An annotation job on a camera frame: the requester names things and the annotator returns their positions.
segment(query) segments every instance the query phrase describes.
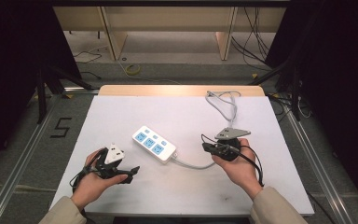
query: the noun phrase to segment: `power strip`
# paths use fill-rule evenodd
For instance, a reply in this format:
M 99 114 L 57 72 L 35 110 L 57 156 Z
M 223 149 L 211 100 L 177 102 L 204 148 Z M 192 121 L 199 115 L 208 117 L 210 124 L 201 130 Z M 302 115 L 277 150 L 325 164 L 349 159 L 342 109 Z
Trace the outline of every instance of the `power strip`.
M 176 146 L 146 126 L 136 131 L 132 139 L 164 164 L 170 160 L 176 150 Z

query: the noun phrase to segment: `beige sleeve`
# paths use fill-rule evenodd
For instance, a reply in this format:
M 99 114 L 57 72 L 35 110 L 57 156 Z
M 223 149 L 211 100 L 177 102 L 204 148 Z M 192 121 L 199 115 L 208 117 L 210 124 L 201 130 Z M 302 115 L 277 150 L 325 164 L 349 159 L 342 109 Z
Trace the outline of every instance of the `beige sleeve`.
M 271 187 L 261 190 L 255 196 L 251 216 L 255 223 L 307 223 L 297 210 Z
M 86 219 L 80 214 L 79 210 L 68 197 L 62 197 L 59 201 L 48 211 L 48 213 L 40 220 L 39 224 L 52 223 L 78 223 L 85 224 Z

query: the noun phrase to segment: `person's left hand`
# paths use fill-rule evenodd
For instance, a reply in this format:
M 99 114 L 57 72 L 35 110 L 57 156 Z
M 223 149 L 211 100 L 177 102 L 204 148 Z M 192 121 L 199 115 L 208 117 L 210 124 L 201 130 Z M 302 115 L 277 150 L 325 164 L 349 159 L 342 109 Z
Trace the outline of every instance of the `person's left hand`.
M 92 154 L 88 155 L 86 164 L 91 161 L 98 151 L 99 150 L 96 150 Z M 109 179 L 102 179 L 94 173 L 89 173 L 80 180 L 80 183 L 71 199 L 79 211 L 82 211 L 87 204 L 96 201 L 107 188 L 120 183 L 127 177 L 127 175 L 116 175 Z

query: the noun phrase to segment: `blue outlet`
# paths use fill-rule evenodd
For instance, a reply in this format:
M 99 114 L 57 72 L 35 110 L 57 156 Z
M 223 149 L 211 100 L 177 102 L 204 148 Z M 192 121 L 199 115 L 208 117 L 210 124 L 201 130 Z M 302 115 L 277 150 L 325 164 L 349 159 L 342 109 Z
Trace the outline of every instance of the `blue outlet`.
M 151 138 L 147 138 L 147 140 L 144 142 L 144 146 L 147 148 L 151 148 L 156 142 L 153 141 Z
M 143 142 L 146 138 L 146 134 L 144 133 L 138 133 L 138 135 L 136 135 L 136 140 L 140 141 L 140 142 Z
M 157 144 L 155 147 L 153 147 L 152 151 L 154 153 L 156 153 L 157 155 L 159 155 L 159 153 L 162 152 L 162 150 L 164 150 L 164 147 L 160 146 L 159 144 Z

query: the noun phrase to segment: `white tabletop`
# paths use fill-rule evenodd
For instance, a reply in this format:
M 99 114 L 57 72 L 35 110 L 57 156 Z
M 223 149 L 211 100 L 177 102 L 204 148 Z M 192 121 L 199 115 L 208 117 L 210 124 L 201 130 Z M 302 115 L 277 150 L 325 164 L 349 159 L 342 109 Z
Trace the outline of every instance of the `white tabletop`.
M 213 101 L 228 116 L 232 114 L 229 105 Z M 312 215 L 269 99 L 236 97 L 236 104 L 233 128 L 252 132 L 246 137 L 262 162 L 266 186 L 279 191 L 301 215 Z M 141 169 L 131 184 L 106 190 L 86 207 L 87 212 L 143 217 L 250 214 L 251 199 L 219 166 L 194 170 L 173 161 L 164 165 L 139 147 L 131 136 L 143 125 L 176 145 L 179 160 L 202 166 L 212 159 L 201 146 L 201 134 L 213 138 L 228 122 L 204 97 L 95 96 L 52 204 L 72 194 L 69 181 L 92 151 L 116 143 L 126 154 L 118 169 L 138 165 Z

